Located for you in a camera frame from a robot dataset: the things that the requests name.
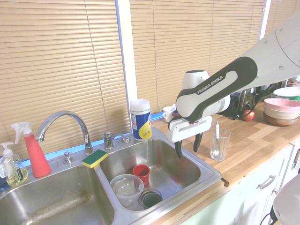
white mug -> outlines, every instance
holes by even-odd
[[[164,110],[163,117],[164,117],[165,121],[168,123],[171,121],[171,119],[173,119],[172,113],[176,109],[173,106],[167,106],[167,107],[163,108],[163,110]]]

beige bowl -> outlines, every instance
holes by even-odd
[[[283,112],[270,109],[266,106],[263,107],[263,111],[266,115],[280,120],[293,120],[299,116],[299,112]]]
[[[264,119],[272,124],[272,125],[275,125],[275,126],[278,126],[278,127],[286,127],[286,126],[290,126],[292,124],[294,124],[297,119],[293,119],[293,120],[280,120],[280,119],[275,119],[275,118],[272,118],[268,115],[266,115],[265,113],[263,113],[263,117]]]

green and yellow sponge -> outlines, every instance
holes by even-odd
[[[98,149],[90,156],[87,156],[84,160],[82,160],[82,164],[87,166],[88,168],[94,168],[95,166],[99,165],[103,159],[107,157],[107,153]]]

franka emika logo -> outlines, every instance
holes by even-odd
[[[202,92],[206,91],[207,89],[209,89],[210,87],[214,86],[215,84],[219,83],[221,80],[223,80],[224,77],[220,76],[217,79],[213,80],[212,82],[208,83],[207,85],[205,85],[204,87],[202,87],[200,90],[197,91],[197,94],[200,95]]]

sink basin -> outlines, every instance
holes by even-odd
[[[221,173],[185,148],[177,157],[174,144],[152,129],[143,142],[114,140],[100,166],[82,165],[85,151],[71,154],[74,161],[63,164],[64,156],[49,161],[51,172],[42,178],[29,175],[20,186],[0,193],[3,225],[148,225],[221,179]],[[104,145],[93,147],[105,150]],[[124,207],[110,181],[120,174],[132,174],[137,164],[150,167],[150,189],[162,201],[144,209],[140,201]]]
[[[95,170],[83,165],[13,188],[0,200],[3,225],[110,225],[113,217]]]
[[[100,166],[110,182],[121,174],[132,174],[137,164],[150,167],[149,183],[145,189],[152,188],[159,191],[163,199],[183,190],[199,180],[200,168],[187,157],[179,159],[174,148],[161,139],[150,139],[138,142],[128,148],[112,152]],[[144,210],[136,202],[130,210]]]

